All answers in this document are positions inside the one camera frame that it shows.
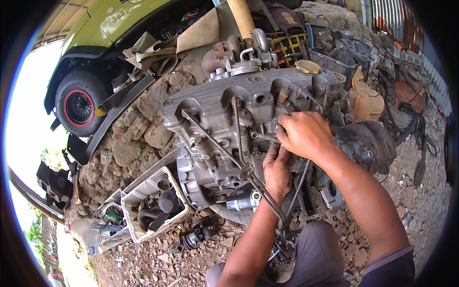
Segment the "man's right hand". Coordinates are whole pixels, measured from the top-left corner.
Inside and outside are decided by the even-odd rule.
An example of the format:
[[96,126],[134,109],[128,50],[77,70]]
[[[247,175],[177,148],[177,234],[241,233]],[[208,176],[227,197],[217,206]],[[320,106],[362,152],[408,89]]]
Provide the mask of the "man's right hand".
[[330,127],[319,113],[292,112],[278,117],[277,139],[290,152],[319,163],[325,154],[335,150]]

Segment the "oil filler cap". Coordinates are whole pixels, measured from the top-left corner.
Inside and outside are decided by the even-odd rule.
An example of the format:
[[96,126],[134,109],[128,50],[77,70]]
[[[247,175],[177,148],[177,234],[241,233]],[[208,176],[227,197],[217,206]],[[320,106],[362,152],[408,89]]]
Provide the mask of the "oil filler cap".
[[298,70],[308,74],[318,74],[322,71],[322,68],[313,61],[298,60],[295,62],[295,66]]

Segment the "white plastic basket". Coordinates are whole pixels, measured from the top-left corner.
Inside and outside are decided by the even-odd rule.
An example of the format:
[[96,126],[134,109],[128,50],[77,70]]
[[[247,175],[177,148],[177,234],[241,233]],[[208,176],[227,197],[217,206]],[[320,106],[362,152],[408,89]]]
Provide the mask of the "white plastic basket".
[[[167,219],[163,223],[163,225],[161,225],[158,228],[157,231],[148,230],[147,232],[144,232],[140,228],[139,222],[134,221],[134,218],[137,216],[138,212],[135,212],[132,209],[138,207],[140,202],[143,199],[147,198],[147,196],[160,192],[160,190],[157,188],[156,183],[157,179],[163,175],[167,175],[169,181],[172,183],[172,186],[174,187],[175,194],[183,203],[185,208],[173,218]],[[123,209],[124,216],[126,217],[126,223],[128,225],[129,232],[131,233],[132,241],[134,241],[135,243],[140,243],[145,240],[151,240],[153,238],[156,238],[160,234],[167,232],[170,229],[173,229],[179,222],[192,217],[195,213],[193,208],[191,208],[190,205],[187,204],[185,197],[182,193],[182,190],[175,181],[175,178],[172,176],[172,173],[165,166],[161,167],[152,176],[147,178],[145,181],[136,186],[126,196],[124,196],[121,199],[121,207]]]

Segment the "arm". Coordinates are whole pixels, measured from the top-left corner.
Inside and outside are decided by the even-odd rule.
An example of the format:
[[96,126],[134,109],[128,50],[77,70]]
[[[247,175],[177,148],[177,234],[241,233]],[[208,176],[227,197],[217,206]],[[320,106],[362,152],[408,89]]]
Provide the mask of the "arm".
[[321,167],[341,191],[357,224],[370,240],[368,262],[409,244],[386,190],[333,141],[318,113],[279,116],[277,138],[291,151]]
[[[294,157],[278,144],[273,144],[263,161],[266,190],[281,206],[291,188],[291,162]],[[218,287],[254,286],[265,268],[273,247],[278,218],[262,200],[244,235],[226,261]]]

